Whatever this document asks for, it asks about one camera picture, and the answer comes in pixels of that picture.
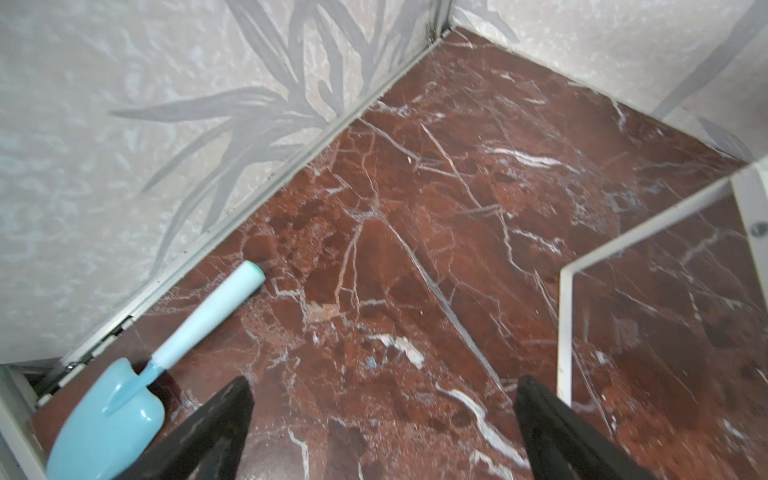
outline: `marble tile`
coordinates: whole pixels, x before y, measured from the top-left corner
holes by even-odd
[[[242,260],[267,275],[165,377],[161,436],[244,375],[239,478],[531,478],[511,403],[521,375],[554,388],[559,269],[741,165],[454,31],[136,322],[151,351]],[[579,277],[574,407],[660,477],[696,478],[700,453],[711,478],[765,472],[743,423],[768,398],[766,317],[735,205],[692,224]],[[627,310],[629,339],[606,333],[622,292],[658,313]],[[718,346],[722,331],[741,343]],[[726,378],[739,355],[732,410],[696,390],[689,412],[678,393],[710,381],[702,365]],[[35,417],[41,443],[60,395]]]

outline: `white metal bar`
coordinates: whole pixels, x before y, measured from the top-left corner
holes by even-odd
[[[41,457],[35,454],[36,447],[31,444],[23,428],[15,421],[13,412],[2,399],[0,399],[0,433],[28,480],[45,480],[45,467]]]
[[[558,398],[571,406],[571,376],[573,359],[573,281],[574,275],[614,253],[660,232],[680,220],[709,207],[731,192],[730,179],[721,178],[681,202],[667,208],[635,228],[619,235],[605,245],[576,259],[560,270],[560,300],[558,314]]]
[[[731,177],[757,278],[768,304],[768,157]]]

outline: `leaf pattern wallpaper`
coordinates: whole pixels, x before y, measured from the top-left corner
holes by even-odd
[[[0,362],[64,355],[428,43],[430,0],[0,6]]]
[[[734,157],[768,154],[768,0],[455,0],[452,18]]]

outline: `gray leaf pattern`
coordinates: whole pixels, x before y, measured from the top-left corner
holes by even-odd
[[[699,123],[707,132],[707,135],[712,138],[715,146],[725,153],[740,158],[748,162],[755,161],[755,156],[752,154],[749,148],[746,147],[744,142],[741,141],[735,134],[732,134],[720,125],[715,124],[706,118],[699,118]]]
[[[496,27],[509,43],[520,42],[520,38],[515,34],[515,31],[512,30],[498,12],[488,7],[488,0],[458,0],[455,3],[455,7],[452,14],[459,24],[471,25],[472,22],[469,21],[469,18],[467,18],[463,11],[471,12]]]
[[[264,87],[236,88],[203,98],[174,101],[147,108],[124,109],[113,115],[142,121],[176,123],[222,119],[174,155],[144,185],[150,190],[179,168],[193,154],[224,134],[230,143],[219,164],[181,201],[164,233],[151,275],[164,265],[168,250],[181,227],[210,195],[203,230],[216,223],[230,194],[245,169],[254,163],[284,161],[301,144],[281,144],[280,139],[307,128],[324,128],[328,120],[307,98],[304,72],[304,28],[310,20],[316,25],[329,62],[329,82],[319,81],[319,96],[341,116],[348,105],[344,100],[344,58],[333,36],[330,22],[346,37],[361,59],[361,94],[372,88],[376,72],[400,65],[409,53],[412,39],[424,32],[420,19],[431,8],[429,0],[406,0],[400,6],[392,27],[385,31],[387,0],[377,0],[371,8],[376,16],[370,40],[341,0],[296,0],[284,38],[260,0],[224,0],[243,37],[263,61],[271,75],[287,89],[284,97]]]

